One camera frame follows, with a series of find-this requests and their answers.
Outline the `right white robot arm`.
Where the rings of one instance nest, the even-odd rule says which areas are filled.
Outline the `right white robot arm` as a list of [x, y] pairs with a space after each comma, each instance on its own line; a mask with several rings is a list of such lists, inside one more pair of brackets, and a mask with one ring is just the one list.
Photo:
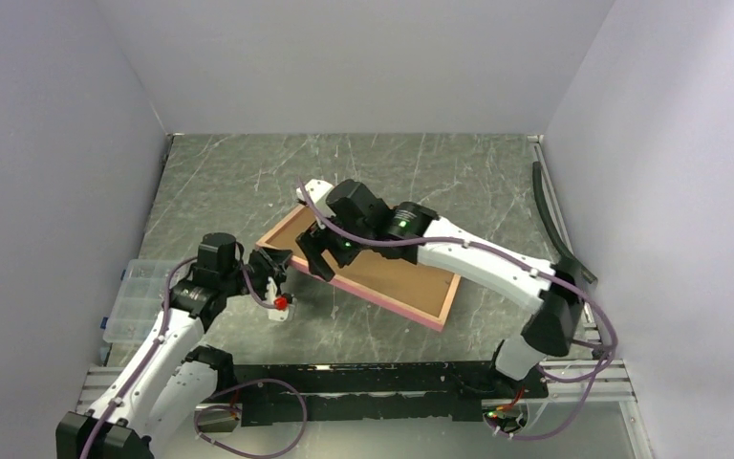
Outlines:
[[568, 355], [585, 299], [576, 280], [577, 265], [557, 263], [503, 248], [472, 234], [414, 202], [389, 206], [364, 183], [300, 183], [298, 202], [314, 223], [297, 245], [311, 274], [326, 281], [339, 268], [371, 251], [387, 260], [456, 274], [503, 295], [529, 320], [519, 335], [504, 339], [487, 371], [487, 383], [501, 397], [513, 395], [525, 377], [547, 357]]

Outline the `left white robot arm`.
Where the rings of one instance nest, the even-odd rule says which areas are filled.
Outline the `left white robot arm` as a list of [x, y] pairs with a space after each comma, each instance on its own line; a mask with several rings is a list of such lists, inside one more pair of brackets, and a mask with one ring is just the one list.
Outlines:
[[168, 277], [154, 325], [114, 382], [83, 413], [68, 412], [55, 430], [59, 458], [156, 458], [206, 399], [221, 402], [237, 383], [234, 361], [203, 338], [229, 298], [250, 295], [284, 313], [281, 290], [292, 252], [259, 248], [248, 257], [228, 233], [203, 237], [194, 257]]

